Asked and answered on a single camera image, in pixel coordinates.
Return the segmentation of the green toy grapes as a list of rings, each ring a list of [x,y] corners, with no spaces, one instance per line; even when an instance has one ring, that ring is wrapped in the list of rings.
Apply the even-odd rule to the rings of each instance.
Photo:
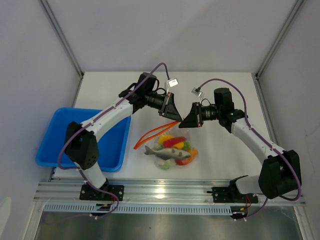
[[[191,148],[192,148],[192,147],[191,147],[191,144],[190,144],[189,142],[187,142],[187,141],[184,141],[184,142],[183,142],[182,150],[184,150],[184,151],[189,151]]]

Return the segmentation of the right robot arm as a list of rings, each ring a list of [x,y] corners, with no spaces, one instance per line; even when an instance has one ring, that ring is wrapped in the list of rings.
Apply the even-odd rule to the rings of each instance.
[[[246,194],[262,194],[268,199],[284,199],[285,194],[296,190],[297,195],[292,201],[299,199],[302,193],[299,155],[294,150],[284,150],[258,133],[249,123],[247,114],[235,109],[228,88],[217,88],[213,95],[214,103],[208,106],[202,106],[199,102],[192,103],[189,114],[179,124],[179,128],[200,128],[205,121],[217,120],[260,161],[259,175],[241,176],[230,181],[229,198],[239,202]]]

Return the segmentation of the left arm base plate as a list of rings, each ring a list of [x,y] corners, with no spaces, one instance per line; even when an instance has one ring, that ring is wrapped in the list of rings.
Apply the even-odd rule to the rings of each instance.
[[[125,187],[123,185],[105,184],[100,189],[105,192],[114,194],[115,196],[117,196],[120,202],[123,200],[124,190],[125,190]],[[116,200],[114,196],[95,190],[88,184],[84,184],[81,186],[79,199],[82,201],[115,201]]]

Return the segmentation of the red toy chili pepper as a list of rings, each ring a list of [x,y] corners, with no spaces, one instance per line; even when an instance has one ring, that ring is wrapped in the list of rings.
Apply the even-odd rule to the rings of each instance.
[[[184,142],[186,140],[187,139],[184,136],[178,136],[178,137],[170,138],[170,139],[164,141],[162,144],[165,148],[171,148],[172,146],[179,144],[181,142]]]

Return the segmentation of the white green toy cabbage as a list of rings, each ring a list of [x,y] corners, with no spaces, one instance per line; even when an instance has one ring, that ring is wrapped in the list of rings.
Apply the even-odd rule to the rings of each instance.
[[[162,160],[158,159],[154,162],[157,168],[161,170],[169,170],[176,166],[176,162],[174,160]]]

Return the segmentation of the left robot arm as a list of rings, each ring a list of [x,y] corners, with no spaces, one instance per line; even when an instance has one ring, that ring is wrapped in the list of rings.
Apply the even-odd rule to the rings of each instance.
[[[67,126],[60,153],[74,162],[74,169],[80,172],[97,200],[105,199],[109,193],[108,180],[98,164],[98,142],[111,128],[145,106],[156,109],[164,118],[183,120],[176,108],[174,94],[157,93],[154,86],[158,81],[153,74],[143,72],[112,105],[81,123],[73,121]]]

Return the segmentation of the yellow toy mango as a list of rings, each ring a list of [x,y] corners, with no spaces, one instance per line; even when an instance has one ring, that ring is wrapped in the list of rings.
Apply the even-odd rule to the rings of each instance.
[[[172,135],[169,135],[169,134],[166,134],[166,135],[161,135],[159,138],[158,138],[158,143],[159,144],[162,144],[163,142],[167,141],[167,140],[170,140],[174,138],[174,136]]]

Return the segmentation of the clear zip top bag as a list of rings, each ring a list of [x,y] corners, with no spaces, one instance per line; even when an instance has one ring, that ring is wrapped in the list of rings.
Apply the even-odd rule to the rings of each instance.
[[[164,145],[158,143],[158,139],[162,135],[172,135],[172,136],[174,136],[174,138],[175,137],[185,137],[186,138],[185,142],[189,142],[190,143],[191,149],[196,149],[194,147],[194,145],[191,143],[191,135],[189,133],[189,130],[187,128],[179,128],[179,122],[178,121],[172,121],[170,123],[166,123],[164,125],[158,126],[158,127],[154,128],[154,129],[151,129],[151,130],[147,131],[137,141],[137,143],[134,145],[133,149],[142,151],[144,155],[145,155],[145,151],[146,151],[145,150],[145,146],[148,146],[149,148],[154,149],[154,150],[164,149],[165,148]],[[180,142],[180,143],[175,144],[174,146],[168,147],[168,148],[175,148],[175,149],[182,150],[183,146],[184,146],[184,142]],[[161,159],[159,157],[156,157],[155,155],[145,155],[145,156],[148,156],[149,158],[153,159],[154,163],[155,163],[156,160],[163,160],[163,159]],[[187,165],[175,165],[173,168],[183,167],[183,166],[187,166]]]

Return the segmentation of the red orange toy mango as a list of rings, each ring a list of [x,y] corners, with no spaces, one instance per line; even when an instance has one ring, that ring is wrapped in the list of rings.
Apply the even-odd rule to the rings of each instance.
[[[175,160],[176,165],[178,166],[188,165],[198,156],[198,151],[195,148],[191,148],[187,150],[187,152],[190,154],[190,157],[187,157],[182,160]]]

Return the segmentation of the grey toy fish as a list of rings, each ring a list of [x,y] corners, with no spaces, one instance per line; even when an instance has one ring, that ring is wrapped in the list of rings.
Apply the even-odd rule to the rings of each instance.
[[[145,155],[154,155],[162,160],[184,160],[191,156],[191,154],[185,150],[177,148],[163,148],[160,150],[152,149],[148,146],[145,146]]]

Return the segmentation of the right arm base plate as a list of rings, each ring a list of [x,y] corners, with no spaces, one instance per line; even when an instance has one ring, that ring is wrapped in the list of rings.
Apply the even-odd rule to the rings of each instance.
[[[212,187],[207,191],[211,194],[214,203],[257,204],[259,199],[252,193],[242,194],[232,187]]]

